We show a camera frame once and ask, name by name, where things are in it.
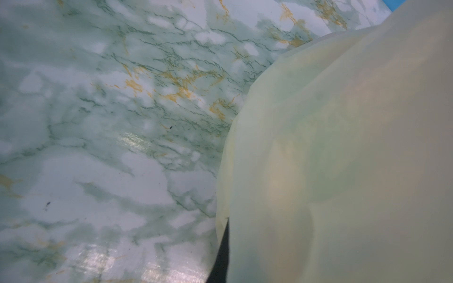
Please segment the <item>translucent yellowish plastic bag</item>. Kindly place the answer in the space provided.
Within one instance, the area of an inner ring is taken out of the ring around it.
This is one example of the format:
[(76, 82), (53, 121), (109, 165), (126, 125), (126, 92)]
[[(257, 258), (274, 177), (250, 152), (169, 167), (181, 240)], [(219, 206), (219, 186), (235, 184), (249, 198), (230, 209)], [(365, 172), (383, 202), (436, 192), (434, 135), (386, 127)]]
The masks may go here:
[(453, 4), (293, 49), (227, 136), (229, 283), (453, 280)]

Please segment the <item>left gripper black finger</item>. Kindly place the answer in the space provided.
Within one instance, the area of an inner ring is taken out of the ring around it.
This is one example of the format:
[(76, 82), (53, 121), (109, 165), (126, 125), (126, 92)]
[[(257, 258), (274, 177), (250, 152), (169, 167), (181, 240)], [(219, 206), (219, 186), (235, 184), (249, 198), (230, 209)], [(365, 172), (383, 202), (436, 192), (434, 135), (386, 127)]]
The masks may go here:
[(214, 266), (206, 280), (206, 283), (227, 282), (227, 271), (230, 259), (229, 235), (230, 235), (229, 222), (227, 222)]

